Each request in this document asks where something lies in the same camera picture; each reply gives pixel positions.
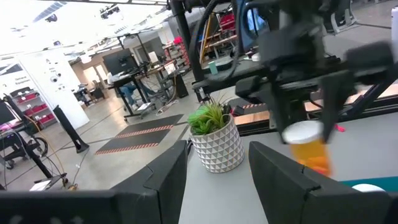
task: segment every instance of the white table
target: white table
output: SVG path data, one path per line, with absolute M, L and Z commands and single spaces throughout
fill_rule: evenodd
M 335 180 L 398 176 L 398 113 L 341 123 L 344 133 L 335 133 L 328 146 Z M 277 133 L 243 137 L 259 141 L 292 157 Z M 192 149 L 180 224 L 267 223 L 251 177 L 246 157 L 235 170 L 224 174 L 206 171 Z

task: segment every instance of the black floor mat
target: black floor mat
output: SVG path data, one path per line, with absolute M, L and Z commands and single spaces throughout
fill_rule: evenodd
M 95 154 L 107 154 L 113 152 L 121 152 L 134 149 L 142 149 L 145 147 L 157 146 L 162 139 L 169 133 L 169 129 L 156 131 L 153 133 L 141 134 L 139 136 L 130 136 L 126 138 L 115 138 L 106 143 Z
M 126 127 L 95 154 L 106 154 L 157 146 L 182 114 Z
M 150 130 L 150 129 L 155 129 L 155 128 L 161 128 L 164 126 L 174 125 L 182 118 L 182 116 L 183 116 L 183 114 L 178 114 L 178 115 L 174 115 L 174 116 L 169 116 L 167 118 L 156 119 L 153 121 L 143 122 L 143 123 L 139 123 L 139 124 L 133 124 L 133 125 L 126 127 L 123 131 L 121 131 L 118 134 L 118 136 L 121 134 L 135 133 L 138 131 L 144 131 L 144 130 Z

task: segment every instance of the orange cup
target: orange cup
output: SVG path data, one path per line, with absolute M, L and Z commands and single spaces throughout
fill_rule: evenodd
M 322 141 L 319 121 L 301 121 L 287 127 L 282 137 L 290 144 L 296 161 L 325 175 L 331 175 L 328 150 Z

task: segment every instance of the person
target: person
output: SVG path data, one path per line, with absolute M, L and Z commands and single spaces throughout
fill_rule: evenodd
M 113 82 L 117 81 L 120 79 L 119 75 L 112 75 L 110 72 L 108 73 L 108 84 L 112 85 Z M 127 99 L 127 102 L 131 106 L 133 110 L 138 109 L 138 104 L 132 97 L 132 94 L 134 93 L 134 90 L 137 89 L 137 87 L 134 84 L 127 83 L 124 86 L 119 88 L 120 91 L 124 94 L 124 96 Z M 144 90 L 148 95 L 155 95 L 156 92 L 154 90 L 151 90 L 150 88 L 146 87 L 145 85 L 142 85 L 142 90 Z

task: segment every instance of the potted plant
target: potted plant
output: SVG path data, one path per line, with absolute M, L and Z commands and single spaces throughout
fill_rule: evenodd
M 193 147 L 203 166 L 213 173 L 230 171 L 244 159 L 242 140 L 230 111 L 230 106 L 211 99 L 188 119 Z

